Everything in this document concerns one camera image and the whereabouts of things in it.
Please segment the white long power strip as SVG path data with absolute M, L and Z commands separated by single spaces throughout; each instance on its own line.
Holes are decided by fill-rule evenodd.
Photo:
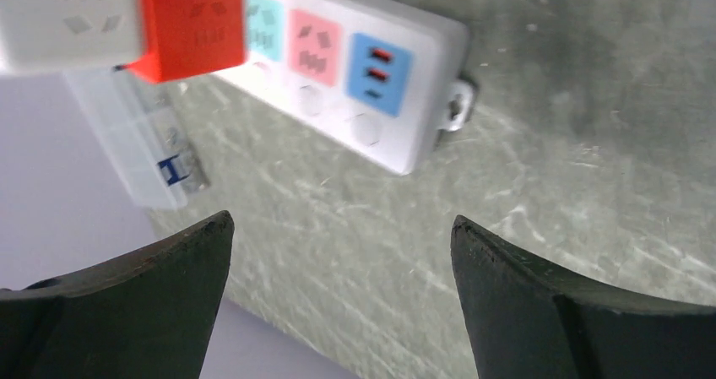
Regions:
M 247 61 L 217 72 L 396 175 L 464 124 L 469 28 L 394 0 L 244 0 Z

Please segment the red cube adapter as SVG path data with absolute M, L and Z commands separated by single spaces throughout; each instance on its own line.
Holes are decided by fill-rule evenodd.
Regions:
M 127 68 L 162 83 L 242 65 L 244 0 L 139 0 L 146 51 Z

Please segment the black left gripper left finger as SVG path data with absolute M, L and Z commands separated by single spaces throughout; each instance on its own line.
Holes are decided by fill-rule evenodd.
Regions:
M 103 263 L 2 290 L 2 377 L 199 377 L 234 229 L 220 211 Z

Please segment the white cube adapter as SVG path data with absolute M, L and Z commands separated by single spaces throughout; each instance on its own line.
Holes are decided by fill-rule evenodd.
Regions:
M 1 75 L 112 67 L 145 51 L 139 0 L 1 0 Z

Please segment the clear screw organizer box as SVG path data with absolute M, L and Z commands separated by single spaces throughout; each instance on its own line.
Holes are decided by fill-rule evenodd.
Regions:
M 63 73 L 134 204 L 175 210 L 210 186 L 163 84 L 119 67 Z

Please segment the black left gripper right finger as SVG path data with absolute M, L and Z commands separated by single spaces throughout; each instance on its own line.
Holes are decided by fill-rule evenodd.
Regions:
M 573 272 L 458 216 L 458 297 L 481 378 L 712 378 L 715 310 Z

